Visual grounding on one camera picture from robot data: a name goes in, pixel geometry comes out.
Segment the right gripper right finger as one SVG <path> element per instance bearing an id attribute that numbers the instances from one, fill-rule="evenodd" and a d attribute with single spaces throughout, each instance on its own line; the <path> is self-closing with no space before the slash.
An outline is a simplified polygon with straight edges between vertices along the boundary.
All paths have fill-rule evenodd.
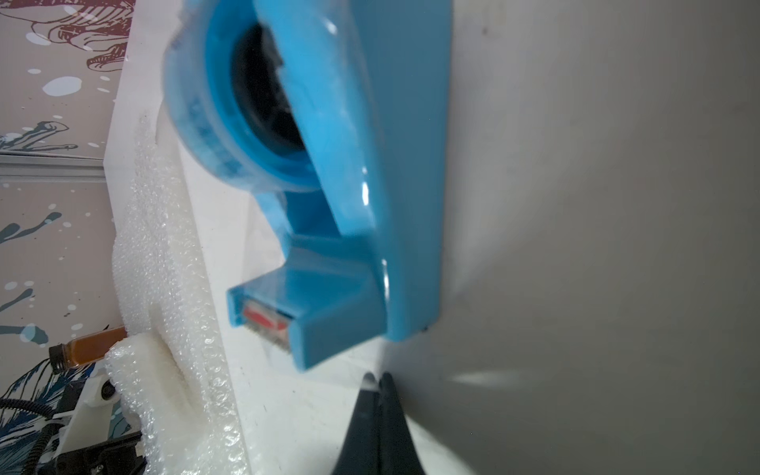
<path id="1" fill-rule="evenodd" d="M 379 382 L 379 469 L 386 475 L 425 475 L 395 381 L 385 372 Z"/>

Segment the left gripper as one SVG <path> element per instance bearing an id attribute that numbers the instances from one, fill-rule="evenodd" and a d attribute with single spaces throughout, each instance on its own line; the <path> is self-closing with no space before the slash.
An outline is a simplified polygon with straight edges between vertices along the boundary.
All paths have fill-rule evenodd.
<path id="1" fill-rule="evenodd" d="M 142 434 L 128 433 L 98 445 L 72 450 L 54 457 L 38 469 L 43 475 L 144 474 L 146 457 L 138 455 Z"/>

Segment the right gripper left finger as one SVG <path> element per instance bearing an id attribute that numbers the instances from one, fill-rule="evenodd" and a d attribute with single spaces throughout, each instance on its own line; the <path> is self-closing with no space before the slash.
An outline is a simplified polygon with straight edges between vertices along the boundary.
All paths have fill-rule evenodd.
<path id="1" fill-rule="evenodd" d="M 379 396 L 380 390 L 375 376 L 366 373 L 362 378 L 344 445 L 332 474 L 380 473 Z"/>

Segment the bubble wrap sheet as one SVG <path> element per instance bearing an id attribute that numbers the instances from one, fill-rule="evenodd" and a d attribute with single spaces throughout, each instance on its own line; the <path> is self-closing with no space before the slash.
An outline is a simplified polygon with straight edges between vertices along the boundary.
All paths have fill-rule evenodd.
<path id="1" fill-rule="evenodd" d="M 135 175 L 117 228 L 113 276 L 126 327 L 105 359 L 141 425 L 150 474 L 251 470 L 191 210 L 165 113 L 142 119 Z"/>

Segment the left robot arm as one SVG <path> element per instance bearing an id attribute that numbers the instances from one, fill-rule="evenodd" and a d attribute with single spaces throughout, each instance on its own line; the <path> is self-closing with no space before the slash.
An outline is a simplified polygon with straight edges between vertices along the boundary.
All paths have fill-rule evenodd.
<path id="1" fill-rule="evenodd" d="M 119 409 L 67 404 L 57 409 L 14 400 L 15 419 L 1 429 L 3 474 L 143 474 L 142 434 Z"/>

